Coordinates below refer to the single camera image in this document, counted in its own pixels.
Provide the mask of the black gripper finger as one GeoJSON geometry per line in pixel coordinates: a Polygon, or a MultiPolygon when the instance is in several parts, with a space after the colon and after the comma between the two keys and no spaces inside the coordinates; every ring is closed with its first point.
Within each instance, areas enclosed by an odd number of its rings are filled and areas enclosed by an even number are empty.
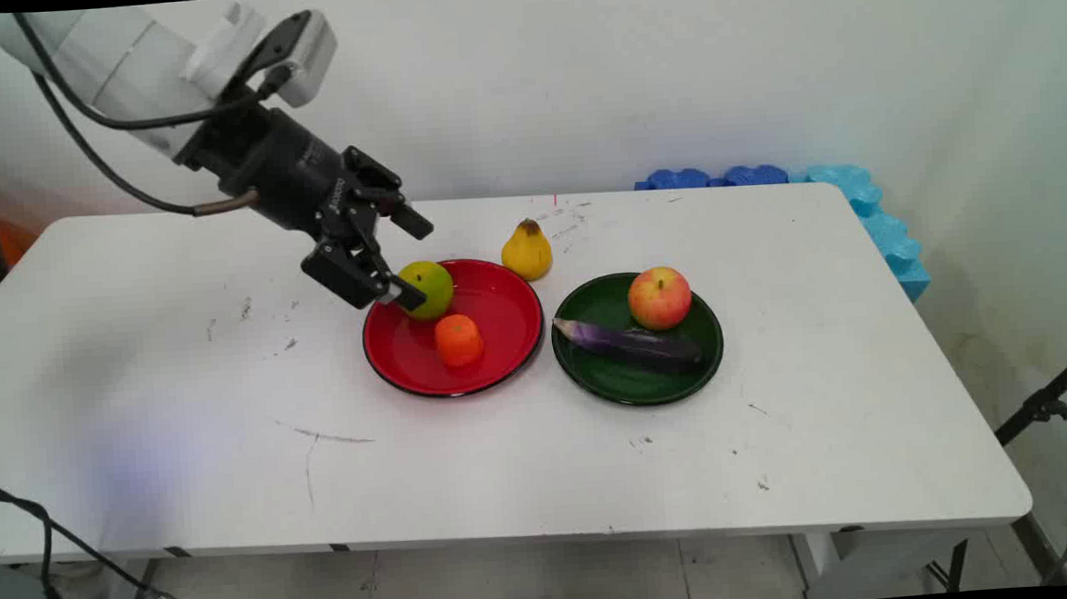
{"type": "Polygon", "coordinates": [[[391,168],[357,146],[344,151],[344,162],[352,176],[350,198],[356,204],[365,204],[377,216],[389,218],[417,240],[432,233],[435,226],[409,204],[403,194],[402,177],[391,168]]]}
{"type": "Polygon", "coordinates": [[[380,255],[368,248],[354,254],[339,241],[322,240],[300,263],[300,269],[356,310],[391,302],[404,311],[416,310],[427,302],[421,289],[392,273],[380,255]]]}

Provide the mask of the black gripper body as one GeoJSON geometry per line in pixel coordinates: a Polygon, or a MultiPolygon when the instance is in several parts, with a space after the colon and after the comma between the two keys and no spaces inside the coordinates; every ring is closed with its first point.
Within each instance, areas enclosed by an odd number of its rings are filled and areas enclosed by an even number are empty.
{"type": "Polygon", "coordinates": [[[315,242],[359,249],[375,215],[407,225],[402,180],[359,147],[336,152],[280,109],[246,108],[201,123],[179,165],[208,170],[228,196],[315,242]]]}

